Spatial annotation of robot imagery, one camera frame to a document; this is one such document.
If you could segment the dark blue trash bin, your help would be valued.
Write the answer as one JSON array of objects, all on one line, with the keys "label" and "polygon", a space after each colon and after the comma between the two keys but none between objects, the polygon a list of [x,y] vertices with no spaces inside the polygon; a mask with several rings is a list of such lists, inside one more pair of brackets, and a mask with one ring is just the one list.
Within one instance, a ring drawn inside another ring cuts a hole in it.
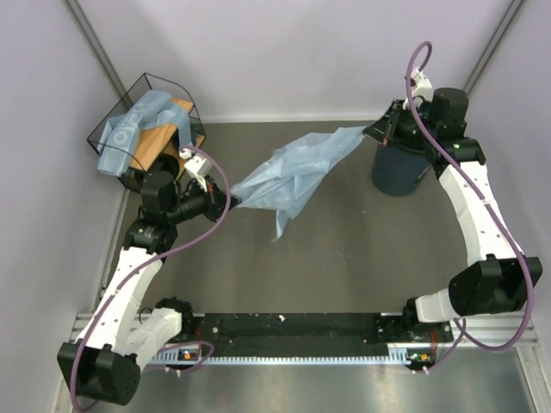
[{"label": "dark blue trash bin", "polygon": [[375,152],[371,180],[383,194],[402,197],[413,194],[429,170],[424,155],[380,145]]}]

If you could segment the light blue printed trash bag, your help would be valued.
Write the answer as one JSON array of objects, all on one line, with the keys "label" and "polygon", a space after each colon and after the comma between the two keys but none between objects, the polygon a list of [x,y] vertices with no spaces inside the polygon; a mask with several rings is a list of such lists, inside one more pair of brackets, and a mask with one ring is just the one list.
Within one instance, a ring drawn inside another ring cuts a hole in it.
[{"label": "light blue printed trash bag", "polygon": [[140,133],[157,126],[175,126],[179,144],[195,145],[188,111],[165,91],[150,89],[125,113],[110,117],[98,142],[97,170],[105,175],[122,176],[136,153]]}]

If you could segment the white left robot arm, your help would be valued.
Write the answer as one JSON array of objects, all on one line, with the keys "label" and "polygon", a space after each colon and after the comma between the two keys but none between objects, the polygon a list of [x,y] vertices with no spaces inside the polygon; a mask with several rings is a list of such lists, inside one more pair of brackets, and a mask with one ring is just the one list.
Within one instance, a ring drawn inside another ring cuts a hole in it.
[{"label": "white left robot arm", "polygon": [[177,225],[198,216],[218,225],[240,203],[211,176],[185,188],[166,171],[145,175],[138,218],[127,229],[119,261],[102,300],[74,342],[61,345],[57,361],[75,410],[80,397],[126,405],[147,364],[171,339],[188,340],[195,331],[190,305],[164,299],[137,329],[132,327],[145,292],[176,247]]}]

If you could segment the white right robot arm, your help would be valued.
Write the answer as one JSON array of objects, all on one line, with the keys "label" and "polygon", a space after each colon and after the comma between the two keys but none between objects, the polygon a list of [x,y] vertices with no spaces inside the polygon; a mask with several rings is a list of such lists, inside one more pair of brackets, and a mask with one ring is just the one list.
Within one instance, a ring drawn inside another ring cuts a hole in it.
[{"label": "white right robot arm", "polygon": [[467,94],[439,88],[414,103],[411,108],[406,100],[393,101],[363,133],[380,145],[372,177],[381,192],[411,194],[432,170],[461,228],[466,269],[444,289],[406,303],[402,330],[419,341],[432,332],[433,323],[526,308],[543,268],[509,233],[492,193],[486,156],[465,134]]}]

